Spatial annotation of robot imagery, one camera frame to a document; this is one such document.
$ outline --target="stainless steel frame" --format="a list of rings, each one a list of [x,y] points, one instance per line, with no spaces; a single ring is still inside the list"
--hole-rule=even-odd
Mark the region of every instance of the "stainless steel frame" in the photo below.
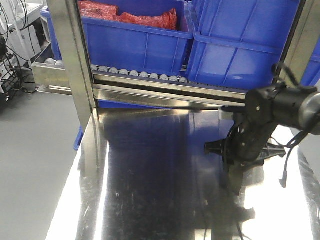
[[[298,22],[293,25],[292,39],[288,42],[284,63],[300,81],[320,36],[320,0],[301,0],[304,3]]]
[[[80,124],[85,128],[96,103],[92,90],[93,74],[78,4],[76,0],[49,0],[48,6]]]

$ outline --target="robotic arm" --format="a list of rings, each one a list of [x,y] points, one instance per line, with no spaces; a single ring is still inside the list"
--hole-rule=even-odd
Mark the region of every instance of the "robotic arm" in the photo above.
[[[320,135],[320,92],[316,87],[295,85],[296,88],[289,88],[283,82],[253,89],[245,97],[244,108],[222,108],[233,112],[235,124],[226,139],[207,142],[205,150],[223,156],[234,192],[239,193],[245,171],[262,166],[270,157],[284,157],[284,148],[294,148],[309,133]],[[270,144],[278,125],[301,132],[287,145]]]

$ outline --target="blue plastic crate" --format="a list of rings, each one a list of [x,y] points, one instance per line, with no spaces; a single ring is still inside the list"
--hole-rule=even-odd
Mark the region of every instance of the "blue plastic crate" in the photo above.
[[[204,36],[283,48],[299,0],[203,0],[198,30]]]
[[[186,59],[186,50],[193,34],[185,16],[183,0],[97,0],[119,6],[119,14],[160,16],[172,8],[178,16],[180,31],[131,23],[82,17],[83,29],[91,63],[118,69],[148,73],[178,75]],[[61,60],[58,41],[50,12],[42,10],[48,20],[51,46],[56,60]]]
[[[271,84],[282,48],[203,36],[196,30],[186,76],[192,82],[251,90]]]
[[[301,80],[301,84],[304,86],[315,86],[319,80],[320,80],[320,40],[315,46],[310,62]]]

